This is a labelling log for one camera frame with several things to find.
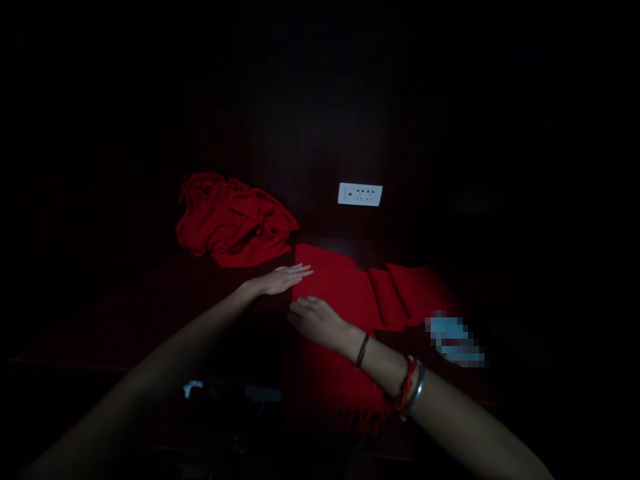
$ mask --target red string bracelet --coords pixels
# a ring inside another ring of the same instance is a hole
[[[412,356],[407,357],[407,376],[400,386],[400,395],[395,400],[395,409],[400,410],[400,418],[402,421],[407,420],[407,396],[411,391],[413,384],[413,372],[420,362],[414,360]]]

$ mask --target electrical outlet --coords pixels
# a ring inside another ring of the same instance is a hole
[[[382,185],[341,183],[338,190],[338,203],[345,205],[377,207],[380,205],[380,197],[382,197]]]

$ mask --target wooden surface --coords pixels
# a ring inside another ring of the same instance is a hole
[[[361,269],[382,267],[386,261],[416,265],[402,250],[368,242],[354,242],[298,233],[292,242],[305,241],[352,256]],[[250,269],[222,269],[210,257],[194,257],[188,251],[176,256],[130,282],[122,290],[104,298],[27,346],[11,360],[30,365],[96,369],[126,373],[144,356],[190,320],[224,298],[243,281],[293,265],[295,252]],[[285,330],[290,328],[285,314],[291,292],[260,297],[237,320],[226,337],[213,348],[202,377],[217,377],[266,387],[278,387],[281,380]],[[377,332],[392,348],[420,357],[434,372],[482,404],[494,402],[486,372],[464,369],[446,362],[429,344],[422,327],[404,333]],[[163,424],[180,428],[175,405],[159,418]],[[373,445],[374,452],[388,458],[412,458],[413,436],[406,424],[394,415],[382,428]]]

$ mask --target red fabric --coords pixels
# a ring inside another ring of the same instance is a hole
[[[418,362],[411,358],[407,357],[407,374],[405,375],[405,379],[402,380],[402,385],[400,386],[400,395],[396,399],[395,408],[396,410],[400,410],[400,413],[403,417],[407,416],[407,408],[409,405],[408,402],[408,394],[411,390],[411,386],[413,385],[413,372],[418,366]]]
[[[246,268],[284,255],[299,226],[268,193],[217,173],[196,173],[182,184],[186,212],[175,232],[194,255],[207,251],[223,268]]]
[[[387,264],[395,290],[409,314],[407,325],[423,325],[436,310],[458,312],[459,303],[430,267],[406,268]]]
[[[295,262],[311,265],[314,274],[293,287],[293,300],[309,295],[326,300],[344,320],[372,337],[384,329],[366,272],[334,252],[296,245]],[[330,416],[349,429],[359,412],[358,430],[384,421],[393,404],[384,390],[362,370],[336,352],[322,348],[289,330],[281,387],[283,410],[290,417]]]
[[[380,307],[380,316],[386,330],[402,331],[410,324],[410,318],[398,298],[391,276],[386,270],[369,269],[369,278]]]

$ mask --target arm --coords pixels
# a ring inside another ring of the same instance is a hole
[[[324,300],[298,299],[289,321],[302,334],[356,362],[365,334],[342,318]],[[400,353],[370,339],[362,370],[396,398],[407,372]],[[417,386],[418,369],[407,398]],[[412,418],[474,475],[486,479],[551,479],[538,457],[512,432],[464,393],[428,369]]]
[[[22,478],[90,478],[102,472],[155,408],[196,374],[220,335],[256,297],[284,292],[312,274],[309,268],[280,267],[249,280],[194,319],[142,360]]]

